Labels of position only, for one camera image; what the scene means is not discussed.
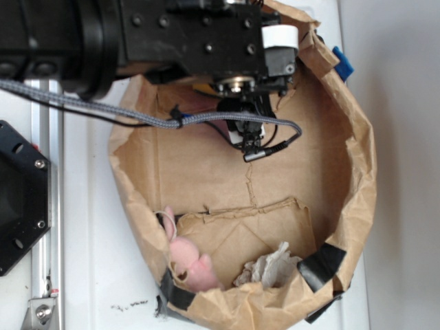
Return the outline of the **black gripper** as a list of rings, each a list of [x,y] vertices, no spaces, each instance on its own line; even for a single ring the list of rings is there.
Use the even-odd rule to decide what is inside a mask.
[[[286,90],[295,72],[298,30],[262,1],[121,1],[119,9],[118,78],[266,93]]]

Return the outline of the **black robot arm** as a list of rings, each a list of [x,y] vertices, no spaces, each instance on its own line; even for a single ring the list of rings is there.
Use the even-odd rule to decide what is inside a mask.
[[[284,91],[298,29],[261,1],[2,1],[1,77],[54,79],[86,100],[115,80]]]

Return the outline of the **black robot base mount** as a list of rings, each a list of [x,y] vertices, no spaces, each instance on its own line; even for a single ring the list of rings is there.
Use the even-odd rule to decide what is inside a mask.
[[[49,230],[50,161],[1,121],[1,275]]]

